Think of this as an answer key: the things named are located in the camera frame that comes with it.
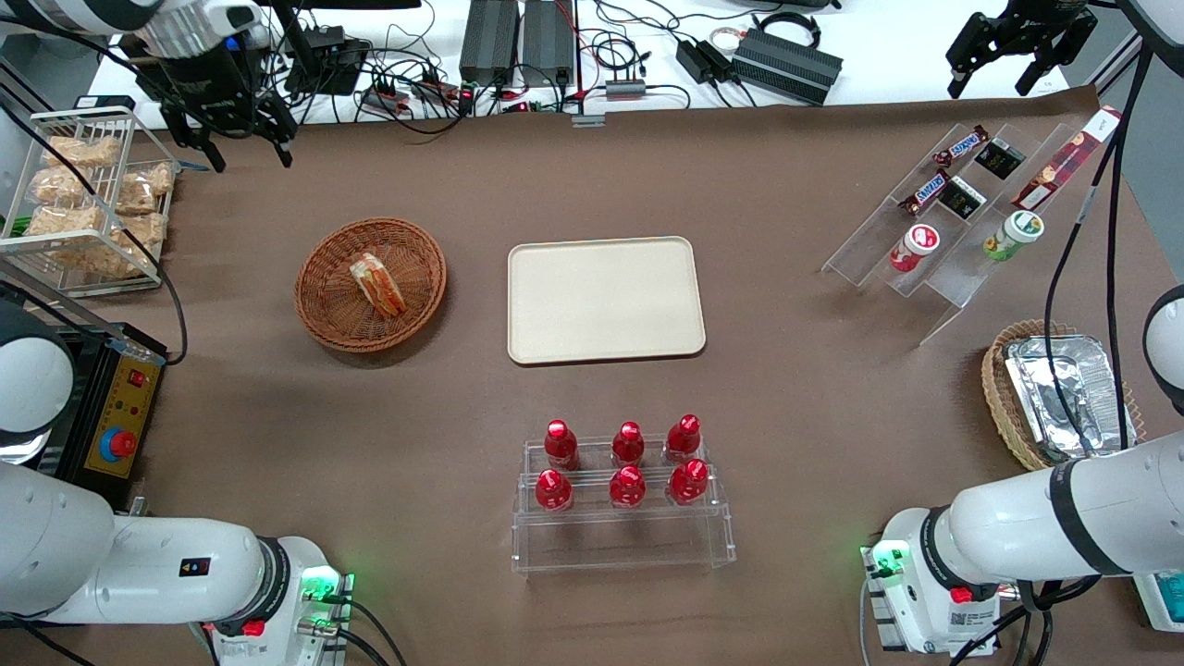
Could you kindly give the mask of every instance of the wicker basket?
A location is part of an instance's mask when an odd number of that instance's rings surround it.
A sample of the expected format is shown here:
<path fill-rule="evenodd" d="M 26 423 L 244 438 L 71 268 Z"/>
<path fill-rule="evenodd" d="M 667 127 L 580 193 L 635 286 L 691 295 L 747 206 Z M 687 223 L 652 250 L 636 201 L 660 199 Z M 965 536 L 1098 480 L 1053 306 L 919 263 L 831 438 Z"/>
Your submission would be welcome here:
<path fill-rule="evenodd" d="M 349 274 L 361 252 L 379 258 L 399 286 L 407 312 L 387 318 Z M 444 300 L 444 254 L 423 229 L 373 217 L 321 241 L 296 278 L 296 314 L 318 342 L 343 352 L 378 352 L 414 335 Z"/>
<path fill-rule="evenodd" d="M 1053 335 L 1072 335 L 1076 329 L 1072 326 L 1053 322 Z M 1011 388 L 1011 377 L 1003 364 L 1003 347 L 1021 338 L 1031 338 L 1044 334 L 1044 320 L 1035 319 L 1012 324 L 1003 329 L 995 339 L 995 342 L 986 350 L 983 357 L 983 392 L 986 395 L 986 404 L 991 408 L 991 418 L 995 427 L 1008 444 L 1011 454 L 1028 469 L 1044 469 L 1053 463 L 1047 460 L 1036 447 L 1031 433 L 1028 430 L 1028 420 L 1024 417 L 1019 398 L 1016 397 Z M 1134 399 L 1131 398 L 1131 388 L 1122 384 L 1122 399 L 1126 401 L 1126 409 L 1131 412 L 1131 422 L 1134 424 L 1134 435 L 1138 440 L 1146 438 L 1143 429 L 1143 416 Z"/>

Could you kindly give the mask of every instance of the wire rack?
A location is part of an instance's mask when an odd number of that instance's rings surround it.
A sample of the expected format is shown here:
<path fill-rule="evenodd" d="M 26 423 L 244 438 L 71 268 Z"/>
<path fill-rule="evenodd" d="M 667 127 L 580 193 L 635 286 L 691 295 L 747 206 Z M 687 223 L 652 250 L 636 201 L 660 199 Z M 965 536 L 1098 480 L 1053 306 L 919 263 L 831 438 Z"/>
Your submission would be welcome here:
<path fill-rule="evenodd" d="M 176 158 L 148 132 L 134 113 L 123 107 L 33 114 L 30 120 L 37 133 L 46 140 L 53 136 L 79 139 L 89 143 L 114 140 L 117 156 L 111 164 L 89 167 L 88 180 L 95 188 L 94 196 L 85 194 L 78 201 L 52 203 L 54 207 L 70 211 L 97 209 L 101 220 L 97 225 L 76 231 L 27 236 L 21 235 L 18 222 L 33 216 L 41 205 L 47 205 L 26 196 L 33 177 L 46 166 L 43 161 L 43 148 L 34 141 L 25 158 L 8 217 L 0 229 L 0 252 L 71 297 L 159 287 L 161 280 L 152 263 L 115 237 L 115 232 L 123 226 L 115 214 L 115 209 L 120 201 L 124 174 L 150 171 L 157 165 L 166 164 L 175 178 L 180 173 L 180 162 Z M 137 143 L 137 161 L 129 161 L 137 132 L 149 141 Z M 146 246 L 159 260 L 168 229 L 168 211 L 173 203 L 172 188 L 157 197 L 155 203 L 155 212 L 163 220 L 160 238 L 146 243 Z M 79 265 L 78 262 L 65 260 L 78 256 L 97 257 L 107 265 L 118 267 L 118 270 L 96 273 L 88 270 L 86 264 Z"/>

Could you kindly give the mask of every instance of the brown tablecloth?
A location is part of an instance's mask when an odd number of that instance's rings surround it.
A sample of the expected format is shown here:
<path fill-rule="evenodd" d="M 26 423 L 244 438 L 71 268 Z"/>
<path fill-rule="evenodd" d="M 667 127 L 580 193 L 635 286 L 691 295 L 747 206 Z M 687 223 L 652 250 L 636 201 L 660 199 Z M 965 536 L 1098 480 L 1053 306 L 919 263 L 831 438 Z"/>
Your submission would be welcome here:
<path fill-rule="evenodd" d="M 1043 136 L 1061 121 L 1083 124 L 1096 105 L 1075 90 L 639 113 L 592 130 L 523 114 L 465 121 L 418 146 L 422 137 L 393 124 L 305 128 L 290 171 L 264 141 L 220 141 L 226 173 L 187 173 L 169 230 L 166 267 L 192 348 L 163 380 L 144 448 L 152 507 L 311 538 L 358 574 L 359 600 L 385 619 L 412 666 L 856 664 L 857 547 L 868 534 L 899 510 L 1023 472 L 995 433 L 979 359 L 999 329 L 1041 315 L 1088 175 L 1053 206 L 1048 237 L 925 347 L 915 345 L 940 308 L 861 295 L 818 269 L 954 122 L 1011 122 Z M 1125 371 L 1158 436 L 1180 422 L 1139 339 L 1148 306 L 1173 280 L 1124 197 Z M 1100 196 L 1056 309 L 1099 337 L 1105 203 Z M 446 303 L 385 366 L 327 353 L 291 297 L 313 245 L 371 216 L 422 225 L 449 262 Z M 651 235 L 694 244 L 706 351 L 535 369 L 509 359 L 510 248 Z M 94 302 L 175 348 L 163 292 Z M 529 583 L 510 571 L 523 438 L 556 416 L 593 435 L 626 418 L 656 430 L 688 411 L 703 420 L 732 500 L 735 564 Z M 1184 643 L 1141 628 L 1128 588 L 1108 582 L 1058 607 L 1048 664 L 1179 664 Z M 51 634 L 101 665 L 206 662 L 184 627 Z M 942 662 L 881 653 L 874 628 L 868 635 L 875 664 Z M 12 632 L 0 633 L 0 654 L 12 665 L 58 659 Z M 1004 649 L 992 662 L 1010 659 Z"/>

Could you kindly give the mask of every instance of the acrylic display stand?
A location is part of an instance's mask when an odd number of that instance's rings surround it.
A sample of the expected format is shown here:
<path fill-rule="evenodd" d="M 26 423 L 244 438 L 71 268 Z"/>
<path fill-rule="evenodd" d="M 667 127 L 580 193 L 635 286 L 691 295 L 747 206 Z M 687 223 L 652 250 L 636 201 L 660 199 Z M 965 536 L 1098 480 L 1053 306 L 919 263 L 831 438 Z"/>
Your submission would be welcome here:
<path fill-rule="evenodd" d="M 572 482 L 574 506 L 552 513 L 534 498 L 539 474 L 549 467 L 542 440 L 526 442 L 522 473 L 514 499 L 511 565 L 523 576 L 551 571 L 611 570 L 670 564 L 707 564 L 713 569 L 735 562 L 732 513 L 723 485 L 706 443 L 696 455 L 708 463 L 707 492 L 689 506 L 665 498 L 674 466 L 662 460 L 664 434 L 645 434 L 639 466 L 645 499 L 635 508 L 616 508 L 609 500 L 612 437 L 581 438 L 580 468 L 565 472 Z"/>
<path fill-rule="evenodd" d="M 982 146 L 977 146 L 969 155 L 947 167 L 946 173 L 965 180 L 986 198 L 986 203 L 967 219 L 963 219 L 937 200 L 931 201 L 915 218 L 899 207 L 901 201 L 915 193 L 937 173 L 939 165 L 933 161 L 932 155 L 957 143 L 971 132 L 971 128 L 964 124 L 955 124 L 822 268 L 824 273 L 834 270 L 856 287 L 863 287 L 871 277 L 877 277 L 906 299 L 916 293 L 922 284 L 945 299 L 950 307 L 921 339 L 920 345 L 961 314 L 986 278 L 1006 263 L 987 257 L 983 251 L 983 243 L 999 229 L 999 224 L 1008 216 L 1019 210 L 1011 204 L 1016 194 L 1048 164 L 1056 151 L 1077 134 L 1076 129 L 1058 124 L 1041 143 L 1014 126 L 1004 124 L 991 136 L 1008 142 L 1027 155 L 1006 180 L 999 179 L 974 161 L 983 149 Z M 1056 192 L 1035 212 L 1042 213 L 1055 197 Z M 915 269 L 901 273 L 893 268 L 888 255 L 905 232 L 918 223 L 937 229 L 941 236 L 941 244 Z"/>

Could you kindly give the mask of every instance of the foil tray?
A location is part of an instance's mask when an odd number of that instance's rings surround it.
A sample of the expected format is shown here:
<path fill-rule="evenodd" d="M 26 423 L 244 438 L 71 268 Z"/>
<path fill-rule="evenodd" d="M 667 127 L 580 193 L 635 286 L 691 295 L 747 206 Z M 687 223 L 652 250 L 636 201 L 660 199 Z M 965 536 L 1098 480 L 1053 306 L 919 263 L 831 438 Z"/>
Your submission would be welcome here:
<path fill-rule="evenodd" d="M 1003 348 L 1012 389 L 1040 453 L 1057 463 L 1119 452 L 1121 435 L 1114 374 L 1105 347 L 1089 335 L 1056 335 L 1051 339 L 1051 347 L 1056 378 L 1085 442 L 1077 436 L 1057 398 L 1045 358 L 1044 338 L 1022 338 Z M 1133 444 L 1134 424 L 1125 406 L 1122 417 Z"/>

